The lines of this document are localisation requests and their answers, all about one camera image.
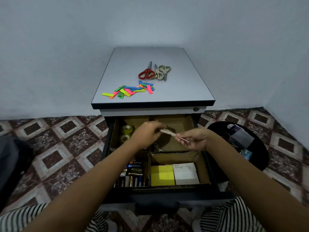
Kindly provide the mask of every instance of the gray fabric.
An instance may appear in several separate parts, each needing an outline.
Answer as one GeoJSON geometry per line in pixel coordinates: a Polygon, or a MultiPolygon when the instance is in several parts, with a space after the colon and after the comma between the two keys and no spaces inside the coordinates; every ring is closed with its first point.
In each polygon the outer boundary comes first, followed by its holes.
{"type": "Polygon", "coordinates": [[[11,176],[18,161],[18,148],[13,137],[0,136],[0,191],[11,176]]]}

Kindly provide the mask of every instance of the white cabinet top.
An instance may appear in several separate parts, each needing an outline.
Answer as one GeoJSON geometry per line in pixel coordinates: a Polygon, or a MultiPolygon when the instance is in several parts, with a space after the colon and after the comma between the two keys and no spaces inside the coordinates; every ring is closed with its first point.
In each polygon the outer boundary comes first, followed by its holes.
{"type": "Polygon", "coordinates": [[[195,69],[183,48],[121,47],[115,48],[92,100],[94,109],[161,108],[212,106],[214,97],[195,69]],[[138,86],[138,74],[152,61],[152,70],[166,65],[172,69],[167,80],[144,80],[153,83],[153,94],[137,92],[120,99],[110,99],[102,93],[113,93],[122,85],[138,86]]]}

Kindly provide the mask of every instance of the scissors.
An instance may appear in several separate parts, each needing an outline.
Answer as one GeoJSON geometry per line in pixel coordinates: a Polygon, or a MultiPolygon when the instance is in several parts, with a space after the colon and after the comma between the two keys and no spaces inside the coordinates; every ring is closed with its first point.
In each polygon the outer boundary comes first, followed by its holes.
{"type": "Polygon", "coordinates": [[[145,71],[138,74],[138,78],[140,78],[141,80],[153,78],[155,76],[155,72],[151,69],[151,65],[152,65],[152,61],[150,61],[148,68],[145,69],[145,71]]]}
{"type": "Polygon", "coordinates": [[[152,79],[163,80],[164,74],[163,74],[163,72],[159,71],[158,66],[156,64],[154,65],[154,70],[155,70],[155,76],[153,78],[150,78],[150,80],[152,80],[152,79]]]}
{"type": "Polygon", "coordinates": [[[164,74],[164,80],[168,77],[168,72],[171,70],[170,66],[165,66],[165,65],[160,65],[159,66],[159,71],[163,72],[164,74]]]}

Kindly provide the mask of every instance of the black round object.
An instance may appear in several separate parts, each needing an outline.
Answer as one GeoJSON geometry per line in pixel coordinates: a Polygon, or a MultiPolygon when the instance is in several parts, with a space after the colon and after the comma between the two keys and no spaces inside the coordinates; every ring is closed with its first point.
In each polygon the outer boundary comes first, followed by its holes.
{"type": "MultiPolygon", "coordinates": [[[[225,140],[229,140],[229,135],[226,133],[228,130],[227,126],[229,124],[236,124],[233,122],[227,122],[227,121],[219,121],[215,122],[211,125],[209,125],[208,129],[215,132],[219,136],[223,137],[225,140]]],[[[259,139],[257,135],[255,135],[252,131],[247,129],[246,127],[237,124],[239,127],[243,128],[247,133],[249,133],[252,137],[254,137],[253,142],[250,144],[250,146],[247,148],[249,151],[252,152],[252,156],[249,160],[250,163],[252,163],[255,167],[257,167],[259,170],[263,171],[269,162],[269,154],[268,151],[264,145],[264,143],[259,139]]],[[[207,153],[209,164],[211,166],[211,169],[214,173],[214,177],[217,181],[217,183],[222,183],[228,181],[228,177],[225,175],[225,173],[221,170],[221,168],[218,166],[217,162],[214,160],[214,158],[207,153]]]]}

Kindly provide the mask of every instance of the person's left hand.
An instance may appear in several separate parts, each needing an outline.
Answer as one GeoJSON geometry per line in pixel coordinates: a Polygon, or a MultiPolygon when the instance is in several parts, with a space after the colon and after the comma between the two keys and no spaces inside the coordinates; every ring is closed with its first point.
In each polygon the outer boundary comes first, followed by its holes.
{"type": "Polygon", "coordinates": [[[139,150],[147,148],[161,136],[161,128],[166,128],[166,125],[159,121],[145,122],[135,130],[129,141],[139,150]]]}

